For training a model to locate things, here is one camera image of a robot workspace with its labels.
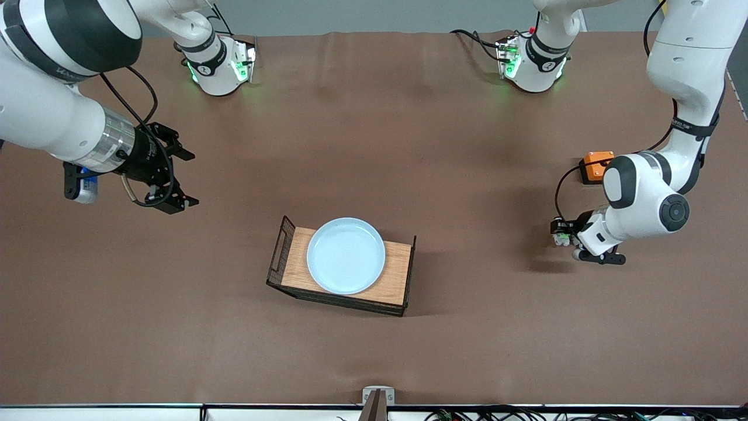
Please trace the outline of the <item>light blue round plate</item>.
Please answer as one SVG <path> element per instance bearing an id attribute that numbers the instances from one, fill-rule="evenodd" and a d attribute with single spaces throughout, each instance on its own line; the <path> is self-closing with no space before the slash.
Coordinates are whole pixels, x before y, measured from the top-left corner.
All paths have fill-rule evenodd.
<path id="1" fill-rule="evenodd" d="M 358 294 L 382 275 L 386 248 L 381 234 L 363 219 L 337 218 L 323 224 L 310 240 L 307 268 L 332 294 Z"/>

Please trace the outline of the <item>base connector box green light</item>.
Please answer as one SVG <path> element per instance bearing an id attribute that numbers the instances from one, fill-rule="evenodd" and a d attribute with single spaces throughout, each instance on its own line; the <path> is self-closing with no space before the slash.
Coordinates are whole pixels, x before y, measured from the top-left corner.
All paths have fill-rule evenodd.
<path id="1" fill-rule="evenodd" d="M 520 67 L 521 43 L 517 34 L 507 36 L 494 43 L 498 58 L 498 70 L 502 79 L 514 79 Z"/>
<path id="2" fill-rule="evenodd" d="M 231 61 L 240 83 L 251 83 L 256 59 L 257 48 L 253 43 L 238 39 L 233 40 Z"/>

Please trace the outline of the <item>brown table cover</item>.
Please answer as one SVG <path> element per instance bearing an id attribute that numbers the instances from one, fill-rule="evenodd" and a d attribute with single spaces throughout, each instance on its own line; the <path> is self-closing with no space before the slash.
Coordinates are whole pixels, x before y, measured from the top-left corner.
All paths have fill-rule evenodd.
<path id="1" fill-rule="evenodd" d="M 748 402 L 748 122 L 732 89 L 680 232 L 623 266 L 553 245 L 558 179 L 670 125 L 636 33 L 583 33 L 526 94 L 454 34 L 259 40 L 254 82 L 212 98 L 167 40 L 137 64 L 200 205 L 168 215 L 61 163 L 0 152 L 0 404 Z M 282 218 L 365 219 L 417 241 L 402 318 L 265 284 Z"/>

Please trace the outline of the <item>orange button enclosure box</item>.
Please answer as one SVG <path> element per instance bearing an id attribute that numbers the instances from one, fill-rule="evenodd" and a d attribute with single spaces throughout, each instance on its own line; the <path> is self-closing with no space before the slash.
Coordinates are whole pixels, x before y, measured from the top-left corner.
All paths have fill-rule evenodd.
<path id="1" fill-rule="evenodd" d="M 600 185 L 607 165 L 615 154 L 612 151 L 588 152 L 579 162 L 580 179 L 583 185 Z"/>

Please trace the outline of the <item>white table edge rail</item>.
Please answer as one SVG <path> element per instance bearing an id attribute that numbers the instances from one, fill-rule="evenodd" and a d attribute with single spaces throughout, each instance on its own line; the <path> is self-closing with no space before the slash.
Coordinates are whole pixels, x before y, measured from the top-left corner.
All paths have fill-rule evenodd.
<path id="1" fill-rule="evenodd" d="M 358 421 L 360 404 L 0 405 L 0 421 Z M 718 405 L 399 404 L 389 421 L 748 421 Z"/>

